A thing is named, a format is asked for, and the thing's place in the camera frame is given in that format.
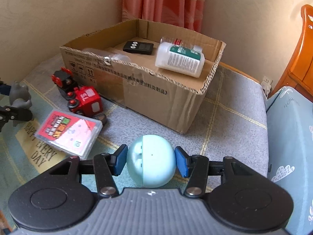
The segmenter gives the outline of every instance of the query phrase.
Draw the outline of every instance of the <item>wooden headboard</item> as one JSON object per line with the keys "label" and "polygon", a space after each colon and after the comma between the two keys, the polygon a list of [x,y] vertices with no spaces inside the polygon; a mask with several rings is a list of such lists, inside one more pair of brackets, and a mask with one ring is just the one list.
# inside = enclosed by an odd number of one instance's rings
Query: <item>wooden headboard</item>
{"label": "wooden headboard", "polygon": [[304,5],[301,8],[301,17],[303,25],[298,44],[270,96],[283,86],[291,86],[313,100],[313,7]]}

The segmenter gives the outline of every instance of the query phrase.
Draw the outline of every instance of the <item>gray toy figure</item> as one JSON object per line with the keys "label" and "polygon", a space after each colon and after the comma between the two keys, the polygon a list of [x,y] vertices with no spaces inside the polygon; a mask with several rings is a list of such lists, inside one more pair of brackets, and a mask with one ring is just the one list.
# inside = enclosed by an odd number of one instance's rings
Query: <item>gray toy figure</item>
{"label": "gray toy figure", "polygon": [[[31,96],[28,92],[27,85],[20,85],[18,82],[14,82],[11,86],[9,101],[10,106],[15,108],[29,109],[32,106]],[[13,121],[13,126],[21,123],[20,121]]]}

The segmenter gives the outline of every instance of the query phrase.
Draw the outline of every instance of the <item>beige wall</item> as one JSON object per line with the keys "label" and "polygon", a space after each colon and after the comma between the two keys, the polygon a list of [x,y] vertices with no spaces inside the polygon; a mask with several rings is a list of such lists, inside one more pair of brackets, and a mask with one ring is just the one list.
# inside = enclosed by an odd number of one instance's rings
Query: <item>beige wall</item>
{"label": "beige wall", "polygon": [[313,0],[206,0],[202,32],[223,40],[222,61],[278,82],[301,34],[301,6]]}
{"label": "beige wall", "polygon": [[21,80],[82,34],[121,20],[122,0],[0,0],[0,77]]}

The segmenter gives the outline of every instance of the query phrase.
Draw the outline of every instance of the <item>bottle label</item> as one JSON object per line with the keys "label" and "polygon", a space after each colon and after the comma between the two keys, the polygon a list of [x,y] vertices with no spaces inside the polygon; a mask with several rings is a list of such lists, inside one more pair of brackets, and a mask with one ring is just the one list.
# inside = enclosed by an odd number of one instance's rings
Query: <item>bottle label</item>
{"label": "bottle label", "polygon": [[173,46],[170,48],[170,57],[167,64],[184,71],[195,73],[199,66],[201,54],[189,48]]}

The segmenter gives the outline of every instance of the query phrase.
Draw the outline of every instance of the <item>curtain fold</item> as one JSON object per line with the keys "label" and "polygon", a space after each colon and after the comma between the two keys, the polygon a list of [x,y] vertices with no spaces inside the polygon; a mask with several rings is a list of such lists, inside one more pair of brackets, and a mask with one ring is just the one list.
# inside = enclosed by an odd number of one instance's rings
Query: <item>curtain fold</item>
{"label": "curtain fold", "polygon": [[204,0],[123,0],[122,20],[142,18],[201,30]]}

